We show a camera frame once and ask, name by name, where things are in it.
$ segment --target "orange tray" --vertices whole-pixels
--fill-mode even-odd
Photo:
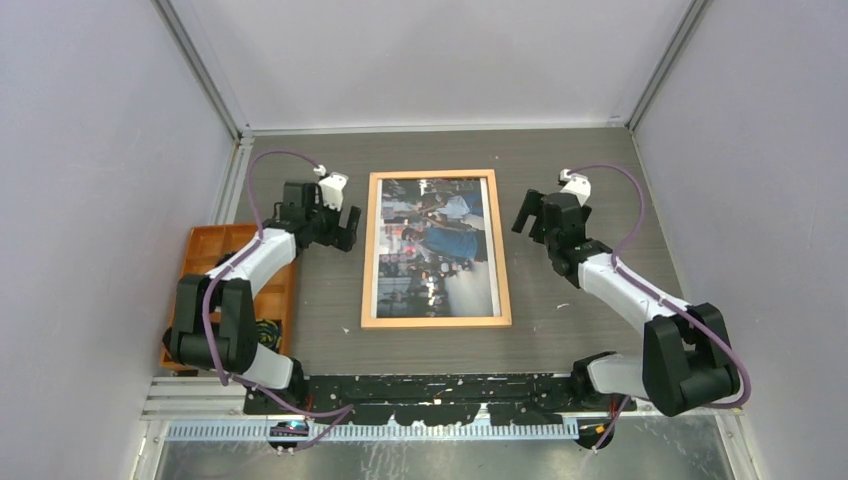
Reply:
[[[188,273],[206,273],[212,270],[222,255],[240,250],[247,245],[255,234],[256,225],[252,223],[192,228],[180,278]],[[289,355],[291,349],[294,285],[295,266],[294,263],[291,263],[271,277],[265,284],[265,288],[260,290],[253,299],[253,308],[257,319],[280,323],[282,338],[279,342],[279,352],[282,355]],[[217,312],[212,313],[210,317],[214,323],[220,321],[220,314]],[[174,316],[172,314],[168,326],[173,326],[173,324]],[[164,347],[162,347],[159,364],[174,371],[194,370],[191,367],[175,363]]]

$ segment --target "table surface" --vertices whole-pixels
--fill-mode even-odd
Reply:
[[[252,155],[287,149],[350,177],[346,205],[367,207],[371,172],[493,168],[497,175],[513,324],[493,329],[362,330],[363,214],[349,253],[319,245],[298,260],[293,356],[307,374],[568,372],[575,360],[606,350],[637,354],[638,332],[603,302],[557,276],[542,245],[509,228],[529,188],[558,189],[562,168],[608,163],[644,178],[630,134],[621,128],[463,131],[259,137]],[[638,196],[620,174],[587,172],[593,213],[588,235],[614,246],[633,227]],[[263,218],[287,180],[308,180],[301,160],[269,156],[253,171]],[[656,212],[648,200],[641,233],[622,255],[673,295],[680,288]],[[242,192],[236,221],[252,220]]]

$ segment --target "wooden picture frame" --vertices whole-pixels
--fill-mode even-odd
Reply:
[[[367,219],[362,328],[512,324],[494,170],[372,173]]]

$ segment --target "white wall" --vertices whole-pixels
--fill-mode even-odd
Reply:
[[[845,478],[848,5],[713,2],[637,131],[693,300],[751,370],[768,478]]]
[[[233,110],[300,129],[623,123],[689,0],[177,3]]]
[[[3,478],[121,478],[231,141],[149,0],[0,7]]]

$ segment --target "robotic arm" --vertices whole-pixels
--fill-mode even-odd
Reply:
[[[604,352],[575,362],[576,393],[645,398],[663,414],[674,416],[738,392],[739,374],[728,356],[675,310],[688,312],[729,345],[721,312],[709,303],[693,306],[662,292],[613,259],[607,245],[587,238],[592,209],[585,203],[591,184],[568,170],[560,173],[559,181],[559,192],[543,195],[528,190],[512,230],[521,233],[534,216],[530,237],[545,245],[554,271],[603,300],[643,339],[641,358]],[[660,301],[634,281],[650,287]]]
[[[300,363],[259,343],[253,298],[281,268],[294,261],[312,242],[350,251],[356,242],[361,211],[351,207],[346,226],[339,225],[347,177],[324,175],[318,183],[286,182],[283,201],[263,231],[240,251],[203,275],[189,274],[177,285],[173,327],[163,338],[174,361],[213,369],[202,323],[203,297],[220,276],[211,294],[210,311],[221,313],[212,325],[224,370],[273,390],[302,391]],[[234,259],[243,258],[238,265]]]

